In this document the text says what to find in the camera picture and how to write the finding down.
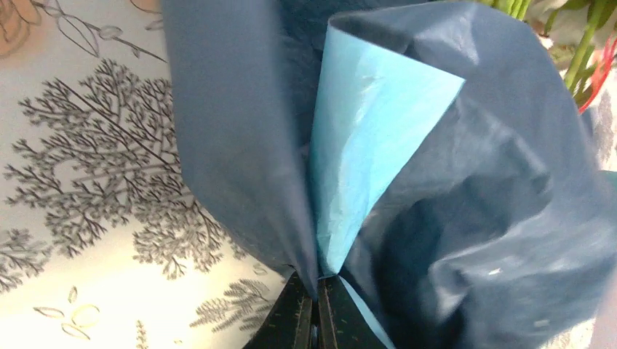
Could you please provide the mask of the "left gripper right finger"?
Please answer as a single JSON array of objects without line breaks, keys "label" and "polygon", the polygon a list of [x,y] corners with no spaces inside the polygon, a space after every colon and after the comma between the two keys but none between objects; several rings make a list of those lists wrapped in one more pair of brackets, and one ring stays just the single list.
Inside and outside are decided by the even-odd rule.
[{"label": "left gripper right finger", "polygon": [[341,278],[319,281],[317,347],[321,349],[387,349],[369,327]]}]

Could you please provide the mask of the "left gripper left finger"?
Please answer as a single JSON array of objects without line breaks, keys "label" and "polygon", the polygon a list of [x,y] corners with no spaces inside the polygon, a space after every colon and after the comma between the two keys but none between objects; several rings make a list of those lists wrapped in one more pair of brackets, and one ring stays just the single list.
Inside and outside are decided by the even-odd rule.
[{"label": "left gripper left finger", "polygon": [[259,330],[244,349],[310,349],[316,303],[293,273]]}]

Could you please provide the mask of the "blue wrapping paper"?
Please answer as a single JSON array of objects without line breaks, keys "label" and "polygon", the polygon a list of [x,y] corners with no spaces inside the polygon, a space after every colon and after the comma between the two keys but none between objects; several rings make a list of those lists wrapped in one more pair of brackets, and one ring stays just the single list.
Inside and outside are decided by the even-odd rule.
[{"label": "blue wrapping paper", "polygon": [[337,276],[387,348],[538,348],[591,318],[616,192],[546,50],[467,1],[163,1],[185,183]]}]

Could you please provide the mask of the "artificial flower bouquet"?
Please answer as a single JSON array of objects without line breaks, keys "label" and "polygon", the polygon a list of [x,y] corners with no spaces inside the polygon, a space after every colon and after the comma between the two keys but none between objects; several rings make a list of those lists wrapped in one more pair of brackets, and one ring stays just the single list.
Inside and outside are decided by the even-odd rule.
[{"label": "artificial flower bouquet", "polygon": [[616,1],[483,1],[549,40],[556,68],[583,113],[616,67]]}]

